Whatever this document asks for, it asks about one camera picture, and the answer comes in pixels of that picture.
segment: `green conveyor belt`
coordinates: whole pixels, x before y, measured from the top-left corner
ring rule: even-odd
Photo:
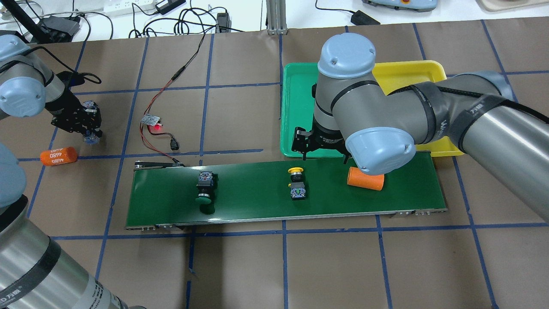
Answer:
[[[287,171],[294,166],[305,169],[307,199],[302,201],[292,201],[289,194]],[[428,152],[418,152],[387,174],[382,191],[347,185],[350,166],[355,166],[352,159],[343,165],[342,158],[320,158],[136,169],[126,228],[446,210]],[[213,205],[195,202],[201,170],[217,174]]]

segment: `orange battery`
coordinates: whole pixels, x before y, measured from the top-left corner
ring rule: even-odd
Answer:
[[[78,154],[73,147],[46,150],[40,154],[40,161],[46,166],[71,163],[76,161]]]
[[[347,175],[347,184],[350,186],[364,187],[367,189],[381,191],[385,175],[371,176],[366,175],[356,167],[349,168]]]

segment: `blue tape line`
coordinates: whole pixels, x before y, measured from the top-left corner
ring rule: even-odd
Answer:
[[[48,150],[53,149],[53,141],[55,140],[55,137],[57,136],[57,127],[53,129],[52,139],[49,141]]]
[[[383,228],[383,231],[439,231],[439,230],[465,230],[470,228],[471,228],[470,225],[435,225],[432,227]]]
[[[36,195],[38,194],[38,188],[40,187],[40,182],[42,182],[42,176],[44,175],[44,170],[46,169],[46,166],[42,166],[42,169],[40,170],[40,175],[38,176],[38,181],[36,182],[35,190],[32,193],[32,199],[29,203],[29,210],[27,211],[27,218],[31,216],[32,207],[34,206],[34,201],[36,199]]]
[[[82,56],[84,55],[84,49],[85,48],[86,48],[86,42],[82,43],[82,47],[80,48],[80,54],[78,56],[78,60],[76,61],[74,71],[78,71],[78,67],[80,66],[80,61],[82,61]],[[49,141],[48,150],[52,149],[53,142],[55,141],[55,136],[56,135],[57,135],[57,127],[55,129],[53,129],[52,139]],[[45,170],[45,166],[42,166],[42,169],[40,170],[40,175],[38,176],[38,180],[36,181],[36,187],[35,187],[34,193],[32,194],[31,202],[29,203],[29,210],[27,211],[27,218],[29,218],[30,215],[31,215],[32,208],[33,208],[34,202],[36,200],[36,195],[38,193],[38,188],[40,187],[40,183],[42,182],[42,177],[44,176],[44,170]]]
[[[262,86],[273,86],[278,85],[278,82],[261,82],[257,84],[236,84],[236,85],[218,85],[218,86],[210,86],[210,89],[212,88],[235,88],[235,87],[262,87]]]
[[[470,213],[469,199],[467,199],[467,194],[465,192],[465,186],[463,185],[463,179],[461,178],[460,167],[457,164],[456,157],[452,157],[453,166],[456,170],[457,180],[460,184],[461,194],[463,196],[463,202],[465,203],[465,209],[467,210],[467,216],[469,217],[469,223],[471,225],[471,231],[473,232],[473,238],[475,241],[475,246],[477,247],[477,253],[480,260],[480,267],[482,268],[482,273],[484,275],[484,281],[486,282],[486,288],[488,289],[488,295],[490,296],[490,302],[492,303],[492,308],[499,308],[496,303],[496,298],[494,297],[494,292],[492,290],[492,284],[490,283],[490,278],[488,276],[488,270],[486,269],[486,264],[484,262],[484,255],[482,253],[482,248],[480,247],[480,241],[477,235],[477,229],[475,228],[475,222],[473,216]]]
[[[99,240],[102,235],[50,236],[53,240]]]
[[[171,156],[197,156],[198,151],[192,152],[167,152]],[[163,157],[162,153],[136,153],[136,154],[125,154],[124,158],[138,158],[138,157]]]
[[[107,239],[151,239],[151,238],[187,238],[189,233],[177,234],[129,234],[129,235],[108,235]]]
[[[202,127],[200,129],[200,156],[204,155],[204,134],[206,132],[206,113],[208,112],[208,93],[210,92],[211,59],[214,53],[214,34],[210,39],[210,52],[208,54],[208,70],[206,71],[206,87],[204,88],[204,109],[202,110]]]
[[[105,232],[103,232],[103,236],[101,237],[101,250],[99,250],[99,259],[97,260],[97,267],[96,267],[96,280],[99,280],[99,274],[101,273],[101,265],[103,264],[103,256],[105,255],[105,246],[107,245],[107,235],[109,234],[109,224],[110,224],[110,218],[113,215],[113,209],[109,209],[109,214],[107,215],[107,223],[105,224]]]
[[[146,89],[139,89],[138,92],[149,92],[154,91],[158,92],[161,88],[146,88]],[[196,90],[196,89],[206,89],[206,86],[186,86],[186,87],[169,87],[164,89],[164,91],[171,91],[171,90]]]
[[[40,158],[21,158],[17,159],[19,162],[31,162],[31,161],[40,161]]]
[[[480,22],[482,23],[482,27],[484,28],[484,33],[486,33],[486,37],[488,38],[490,47],[492,47],[492,51],[494,52],[494,56],[496,57],[497,63],[500,66],[500,70],[501,70],[501,73],[503,74],[503,78],[505,79],[505,82],[508,83],[509,86],[511,87],[511,92],[513,93],[513,100],[515,102],[518,102],[517,95],[515,95],[513,91],[513,86],[511,86],[511,82],[509,82],[509,78],[507,77],[507,72],[505,72],[505,68],[503,67],[503,63],[501,62],[500,55],[497,53],[496,46],[494,45],[492,37],[488,32],[488,27],[486,27],[486,23],[484,22],[484,20],[481,20]]]
[[[519,72],[505,72],[507,75],[522,75],[522,74],[549,74],[549,71],[519,71]]]
[[[288,309],[288,235],[286,233],[286,220],[282,220],[282,269],[284,281],[284,309]]]
[[[197,235],[197,226],[195,225],[193,226],[191,231],[191,241],[189,244],[189,270],[191,271],[192,274],[195,274],[193,270],[193,266],[194,266],[194,243],[197,238],[196,235]]]
[[[281,234],[281,230],[264,231],[240,231],[240,232],[205,232],[197,233],[197,237],[233,237],[233,236],[256,236],[256,235],[276,235]]]
[[[252,153],[252,152],[262,152],[263,149],[238,149],[238,150],[214,150],[214,151],[203,151],[203,155],[221,155],[228,153]]]
[[[282,87],[283,87],[283,81],[284,81],[284,66],[282,65],[282,34],[278,35],[278,70],[280,75],[280,90],[279,90],[279,96],[280,96],[280,114],[279,117],[282,117]]]
[[[133,93],[135,90],[104,90],[104,91],[86,91],[86,92],[74,92],[75,96],[85,95],[108,95],[110,93]]]
[[[385,293],[387,294],[387,305],[389,309],[393,309],[393,299],[391,298],[391,288],[389,286],[389,273],[387,271],[387,261],[385,260],[385,247],[383,246],[383,228],[378,214],[376,214],[376,228],[379,240],[379,253],[381,254],[383,280],[385,281]]]
[[[484,33],[486,33],[486,37],[488,38],[488,42],[490,43],[490,46],[492,47],[492,51],[494,52],[494,56],[496,56],[497,64],[500,66],[501,73],[505,73],[505,69],[503,68],[503,64],[501,63],[500,55],[497,53],[496,46],[494,45],[494,42],[492,41],[492,37],[490,36],[490,33],[488,32],[488,28],[486,27],[486,23],[484,20],[480,21],[482,23],[482,27],[484,28]]]
[[[365,233],[377,232],[377,228],[351,228],[351,229],[295,229],[287,230],[287,234],[325,234],[325,233]]]
[[[539,223],[499,223],[499,224],[475,224],[476,229],[506,229],[506,228],[545,228],[549,224]]]
[[[238,150],[212,150],[212,151],[204,151],[205,155],[226,155],[230,153],[254,153],[254,152],[262,152],[263,149],[238,149]],[[197,156],[199,154],[198,151],[190,151],[190,152],[168,152],[168,155],[171,156]],[[95,159],[119,159],[121,157],[124,158],[139,158],[139,157],[161,157],[163,154],[161,153],[135,153],[135,154],[107,154],[104,156],[81,156],[78,157],[78,160],[95,160]],[[18,159],[21,162],[29,162],[29,161],[40,161],[40,158],[20,158]]]
[[[185,295],[185,309],[189,309],[189,304],[191,303],[191,281],[187,281],[187,293]]]
[[[282,65],[282,34],[278,35],[278,65],[280,73],[280,85],[282,86],[282,81],[284,79],[284,66]]]
[[[109,214],[107,216],[107,223],[105,224],[105,231],[103,233],[103,242],[101,243],[101,251],[99,252],[99,260],[97,262],[96,268],[96,279],[99,279],[101,273],[101,265],[103,263],[103,256],[105,254],[105,246],[107,244],[107,239],[109,235],[110,222],[113,217],[113,207],[116,201],[116,194],[118,193],[118,185],[120,183],[120,176],[122,174],[122,167],[124,165],[124,154],[126,153],[126,146],[128,144],[128,137],[130,135],[131,121],[133,117],[133,110],[135,108],[136,99],[137,99],[137,90],[139,89],[139,83],[141,82],[141,76],[143,75],[143,66],[145,65],[145,57],[147,56],[147,48],[149,46],[149,38],[145,39],[145,46],[143,48],[143,57],[141,58],[141,65],[139,66],[139,74],[137,75],[137,82],[135,91],[133,93],[132,105],[130,108],[130,116],[128,117],[128,123],[126,125],[126,135],[124,136],[124,144],[122,145],[122,154],[120,157],[120,163],[118,164],[118,172],[116,174],[116,180],[114,182],[113,196],[110,201]]]
[[[120,159],[120,154],[107,154],[104,156],[79,156],[78,160],[95,160],[95,159]]]
[[[413,32],[416,33],[416,39],[417,39],[417,43],[419,44],[419,51],[421,52],[421,57],[423,58],[423,60],[427,60],[427,57],[425,56],[425,50],[423,49],[423,44],[421,43],[421,38],[419,37],[419,31],[417,31],[416,23],[413,23],[412,26],[413,26]]]

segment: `power strip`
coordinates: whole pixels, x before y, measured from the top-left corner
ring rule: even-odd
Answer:
[[[156,0],[107,0],[103,12],[108,16],[119,16],[130,14],[133,12],[132,3],[137,4],[143,11],[156,9],[154,5]],[[136,13],[141,13],[138,8],[135,8]]]

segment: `white desk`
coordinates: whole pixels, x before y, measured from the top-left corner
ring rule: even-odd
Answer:
[[[75,7],[80,11],[96,10],[102,12],[102,7],[109,0],[85,1],[76,0]],[[36,0],[44,8],[44,12],[65,12],[71,10],[71,0]],[[243,31],[258,31],[265,29],[266,2],[265,0],[193,0],[194,7],[208,8],[224,6],[228,9],[232,20],[232,27]],[[349,10],[361,10],[382,24],[402,23],[427,23],[433,21],[478,20],[478,19],[504,19],[534,16],[549,16],[549,3],[532,5],[500,12],[489,12],[475,0],[439,0],[439,5],[431,12],[417,13],[409,10],[395,11],[386,7],[373,7],[362,3],[361,0],[319,0],[319,7],[343,8]],[[177,18],[183,8],[189,8],[189,1],[167,15],[145,16],[141,12],[136,13],[136,27],[142,29],[150,20],[159,17]],[[352,25],[350,13],[318,10],[314,0],[287,0],[286,16],[289,29],[335,27]],[[110,35],[110,24],[105,17],[90,14],[88,20],[92,24],[90,40],[106,40]],[[133,29],[132,14],[112,17],[114,23],[113,38],[127,38]],[[189,17],[190,21],[198,21],[195,17]],[[203,16],[205,23],[213,23],[210,17]],[[159,21],[153,25],[153,29],[162,32],[172,32],[174,21]],[[75,35],[74,41],[83,41],[88,32],[85,21],[81,21],[81,29]],[[16,24],[0,25],[0,29],[16,30]],[[198,26],[192,26],[191,31],[199,31]]]

